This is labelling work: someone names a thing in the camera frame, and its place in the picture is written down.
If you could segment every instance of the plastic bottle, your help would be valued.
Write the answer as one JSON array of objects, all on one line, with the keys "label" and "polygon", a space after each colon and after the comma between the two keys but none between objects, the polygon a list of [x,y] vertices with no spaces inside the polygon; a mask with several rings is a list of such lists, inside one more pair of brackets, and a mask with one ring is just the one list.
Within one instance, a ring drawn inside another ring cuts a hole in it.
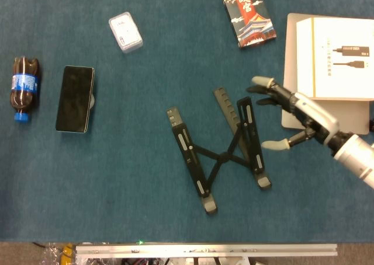
[{"label": "plastic bottle", "polygon": [[39,80],[39,62],[25,57],[14,59],[11,105],[17,111],[14,120],[28,122],[29,112],[36,100]]}]

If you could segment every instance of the table surface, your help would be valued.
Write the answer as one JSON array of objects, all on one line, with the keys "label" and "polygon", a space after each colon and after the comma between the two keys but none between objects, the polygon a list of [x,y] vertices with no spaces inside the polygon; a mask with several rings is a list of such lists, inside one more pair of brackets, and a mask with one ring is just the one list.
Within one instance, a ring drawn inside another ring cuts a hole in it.
[{"label": "table surface", "polygon": [[[0,239],[374,242],[374,191],[315,140],[263,151],[269,191],[225,164],[213,186],[218,213],[202,208],[166,109],[178,106],[194,141],[221,152],[232,133],[212,90],[224,86],[235,102],[254,75],[282,82],[288,13],[374,17],[372,0],[264,1],[278,38],[239,50],[222,0],[0,0]],[[125,11],[144,40],[130,54],[108,25]],[[14,122],[9,104],[20,55],[43,69],[28,124]],[[55,130],[65,65],[96,71],[86,134]],[[254,111],[261,141],[295,133],[278,108]],[[213,162],[200,159],[208,172]]]}]

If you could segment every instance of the robotic hand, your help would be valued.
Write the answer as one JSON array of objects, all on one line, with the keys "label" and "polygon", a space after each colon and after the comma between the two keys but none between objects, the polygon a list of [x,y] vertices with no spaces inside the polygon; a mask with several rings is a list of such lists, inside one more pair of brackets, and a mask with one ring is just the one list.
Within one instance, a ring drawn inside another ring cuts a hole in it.
[{"label": "robotic hand", "polygon": [[273,150],[290,149],[311,138],[328,146],[335,160],[341,162],[360,179],[374,189],[374,149],[362,138],[353,133],[339,130],[338,120],[317,103],[301,93],[291,93],[277,84],[274,78],[255,76],[256,86],[247,91],[270,97],[257,101],[259,105],[280,105],[293,114],[305,127],[305,130],[281,141],[265,141],[263,148]]}]

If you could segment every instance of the black foldable stand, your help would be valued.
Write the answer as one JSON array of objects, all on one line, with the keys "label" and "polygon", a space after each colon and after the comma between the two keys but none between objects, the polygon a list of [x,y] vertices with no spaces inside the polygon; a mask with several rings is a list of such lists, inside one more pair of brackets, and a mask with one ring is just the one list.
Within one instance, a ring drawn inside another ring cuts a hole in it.
[{"label": "black foldable stand", "polygon": [[[258,139],[251,99],[245,97],[237,102],[239,111],[238,118],[224,88],[216,89],[214,95],[234,134],[233,140],[228,146],[227,151],[224,151],[221,154],[217,154],[196,145],[192,141],[187,126],[182,121],[178,109],[172,107],[167,110],[174,137],[189,169],[196,191],[201,197],[204,209],[208,214],[217,211],[217,205],[212,196],[211,189],[214,179],[223,163],[233,161],[245,166],[252,171],[252,174],[261,189],[268,189],[271,187],[269,177],[265,173],[265,165],[262,158],[261,145]],[[237,145],[239,145],[244,158],[233,155]],[[205,178],[198,154],[202,154],[217,161],[214,164],[208,179]]]}]

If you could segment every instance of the phone screen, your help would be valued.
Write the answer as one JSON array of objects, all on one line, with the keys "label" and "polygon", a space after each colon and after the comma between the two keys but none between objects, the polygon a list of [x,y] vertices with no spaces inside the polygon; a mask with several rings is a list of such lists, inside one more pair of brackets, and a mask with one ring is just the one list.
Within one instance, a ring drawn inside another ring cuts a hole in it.
[{"label": "phone screen", "polygon": [[65,67],[56,119],[57,131],[87,131],[94,75],[93,68]]}]

